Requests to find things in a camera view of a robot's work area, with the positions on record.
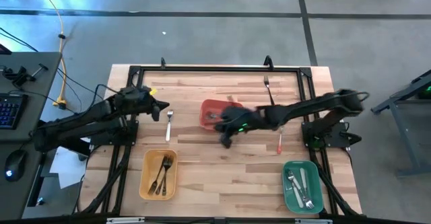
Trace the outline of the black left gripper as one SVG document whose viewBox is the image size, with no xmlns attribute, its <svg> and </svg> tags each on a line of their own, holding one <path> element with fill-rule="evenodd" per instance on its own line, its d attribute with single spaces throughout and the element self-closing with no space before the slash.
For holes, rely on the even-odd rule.
<svg viewBox="0 0 431 224">
<path fill-rule="evenodd" d="M 160 120 L 160 111 L 169 107 L 169 102 L 156 100 L 155 90 L 143 86 L 124 87 L 114 94 L 114 115 L 151 114 L 155 122 Z"/>
</svg>

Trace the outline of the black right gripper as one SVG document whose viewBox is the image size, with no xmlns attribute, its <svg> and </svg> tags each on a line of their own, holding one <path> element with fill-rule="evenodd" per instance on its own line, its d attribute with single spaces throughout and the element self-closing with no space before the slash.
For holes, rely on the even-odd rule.
<svg viewBox="0 0 431 224">
<path fill-rule="evenodd" d="M 229 149 L 232 137 L 239 131 L 269 129 L 269 124 L 258 110 L 228 106 L 220 114 L 220 120 L 213 127 L 220 135 L 220 143 Z"/>
</svg>

